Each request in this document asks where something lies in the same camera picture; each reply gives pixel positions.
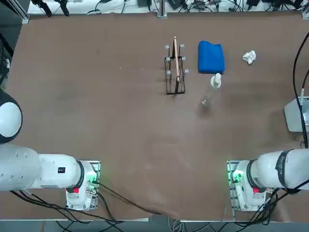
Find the wire rack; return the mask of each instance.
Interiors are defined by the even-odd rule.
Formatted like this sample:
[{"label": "wire rack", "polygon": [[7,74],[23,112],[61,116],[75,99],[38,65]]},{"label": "wire rack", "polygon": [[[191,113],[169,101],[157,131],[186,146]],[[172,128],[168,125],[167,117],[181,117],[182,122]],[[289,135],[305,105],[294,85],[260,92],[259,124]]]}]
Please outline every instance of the wire rack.
[{"label": "wire rack", "polygon": [[[165,66],[165,80],[166,80],[166,94],[176,95],[185,93],[184,77],[189,71],[183,68],[183,61],[185,57],[180,55],[181,48],[184,47],[180,44],[177,47],[176,37],[173,40],[173,50],[170,56],[170,46],[166,45],[165,48],[168,50],[168,56],[164,58]],[[172,63],[175,61],[176,71],[172,72]]]}]

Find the brown table surface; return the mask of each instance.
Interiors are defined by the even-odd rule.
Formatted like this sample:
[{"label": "brown table surface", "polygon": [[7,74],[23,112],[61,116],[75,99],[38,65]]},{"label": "brown table surface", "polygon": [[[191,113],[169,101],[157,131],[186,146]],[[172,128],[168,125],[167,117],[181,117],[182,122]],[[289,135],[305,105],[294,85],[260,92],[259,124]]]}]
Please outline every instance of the brown table surface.
[{"label": "brown table surface", "polygon": [[[220,221],[227,160],[299,148],[283,107],[294,98],[292,66],[307,30],[293,12],[35,18],[22,26],[7,87],[24,114],[14,143],[99,159],[101,180],[138,204],[175,218]],[[173,36],[185,44],[190,70],[186,93],[177,97],[165,94],[163,65]],[[222,44],[226,62],[209,110],[200,105],[211,77],[197,72],[201,40]],[[257,60],[248,66],[242,55],[250,50]],[[308,67],[308,45],[302,54],[298,79]],[[65,204],[63,189],[35,192]],[[104,195],[117,218],[149,216]],[[286,197],[273,220],[308,221],[308,196]],[[2,219],[62,218],[8,192],[0,204]],[[106,215],[102,206],[93,213]]]}]

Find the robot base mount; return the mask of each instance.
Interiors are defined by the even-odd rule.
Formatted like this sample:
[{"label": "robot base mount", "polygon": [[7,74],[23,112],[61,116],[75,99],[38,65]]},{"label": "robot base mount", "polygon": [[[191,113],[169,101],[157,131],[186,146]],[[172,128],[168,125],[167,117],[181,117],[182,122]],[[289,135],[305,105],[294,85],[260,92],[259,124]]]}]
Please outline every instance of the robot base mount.
[{"label": "robot base mount", "polygon": [[99,160],[79,160],[84,167],[84,180],[78,189],[66,189],[66,207],[75,210],[93,210],[98,208],[98,185],[92,181],[99,182],[100,165]]}]

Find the blue cloth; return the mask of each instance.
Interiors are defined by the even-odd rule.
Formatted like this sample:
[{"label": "blue cloth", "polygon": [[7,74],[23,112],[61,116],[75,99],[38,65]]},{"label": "blue cloth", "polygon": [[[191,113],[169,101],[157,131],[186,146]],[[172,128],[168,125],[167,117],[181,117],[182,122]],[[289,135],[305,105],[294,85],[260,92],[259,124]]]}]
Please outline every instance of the blue cloth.
[{"label": "blue cloth", "polygon": [[198,71],[200,73],[222,73],[225,70],[221,44],[200,41],[198,44]]}]

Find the electronic device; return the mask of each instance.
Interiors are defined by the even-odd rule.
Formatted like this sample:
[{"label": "electronic device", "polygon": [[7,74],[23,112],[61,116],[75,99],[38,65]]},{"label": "electronic device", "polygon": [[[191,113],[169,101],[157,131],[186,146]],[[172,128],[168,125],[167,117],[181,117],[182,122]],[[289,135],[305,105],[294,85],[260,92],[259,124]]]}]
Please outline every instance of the electronic device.
[{"label": "electronic device", "polygon": [[204,11],[205,10],[204,0],[194,0],[193,8]]},{"label": "electronic device", "polygon": [[168,3],[173,8],[173,10],[176,10],[177,8],[185,4],[185,1],[184,0],[168,0]]}]

